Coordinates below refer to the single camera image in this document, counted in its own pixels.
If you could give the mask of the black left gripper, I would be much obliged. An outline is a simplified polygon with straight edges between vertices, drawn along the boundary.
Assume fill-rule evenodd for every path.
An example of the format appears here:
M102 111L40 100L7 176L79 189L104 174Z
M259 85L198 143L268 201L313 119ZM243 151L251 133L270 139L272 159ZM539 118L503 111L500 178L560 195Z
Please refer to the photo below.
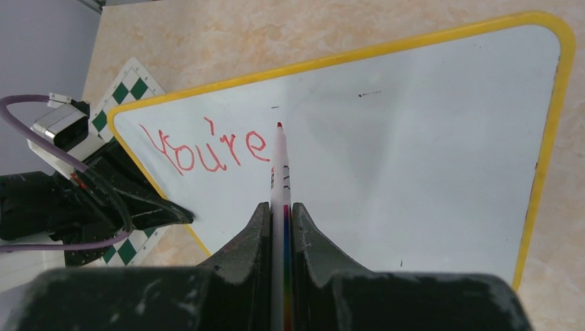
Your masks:
M133 230L190 224L195 214L160 196L116 141L86 159L87 172L1 177L1 250L61 250L66 265L102 257Z

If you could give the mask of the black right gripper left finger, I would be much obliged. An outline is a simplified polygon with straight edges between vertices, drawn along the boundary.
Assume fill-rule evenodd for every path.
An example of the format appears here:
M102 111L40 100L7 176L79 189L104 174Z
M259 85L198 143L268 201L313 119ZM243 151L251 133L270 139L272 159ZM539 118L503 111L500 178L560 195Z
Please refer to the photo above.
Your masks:
M270 207L259 203L244 229L197 268L208 273L198 330L270 329Z

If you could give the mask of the yellow framed whiteboard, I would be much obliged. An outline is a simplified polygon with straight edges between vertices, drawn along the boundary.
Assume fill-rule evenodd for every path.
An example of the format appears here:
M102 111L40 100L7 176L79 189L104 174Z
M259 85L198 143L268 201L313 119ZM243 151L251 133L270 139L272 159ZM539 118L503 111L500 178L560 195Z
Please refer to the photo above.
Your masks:
M116 140L217 252L270 198L277 124L292 200L371 270L519 287L575 55L519 12L114 108Z

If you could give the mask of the red whiteboard marker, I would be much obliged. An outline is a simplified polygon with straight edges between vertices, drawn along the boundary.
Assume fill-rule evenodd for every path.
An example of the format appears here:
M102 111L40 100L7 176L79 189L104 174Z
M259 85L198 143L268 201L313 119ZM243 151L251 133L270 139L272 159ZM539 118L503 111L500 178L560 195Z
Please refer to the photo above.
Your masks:
M272 229L270 329L292 329L290 168L286 135L277 124L271 168L270 211Z

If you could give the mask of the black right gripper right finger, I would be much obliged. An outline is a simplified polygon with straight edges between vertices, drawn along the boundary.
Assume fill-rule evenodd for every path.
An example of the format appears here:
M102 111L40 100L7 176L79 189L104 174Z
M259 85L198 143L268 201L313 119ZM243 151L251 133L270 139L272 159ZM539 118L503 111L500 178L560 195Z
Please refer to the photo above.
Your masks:
M292 205L294 330L345 330L351 318L343 281L369 274L315 224L303 203Z

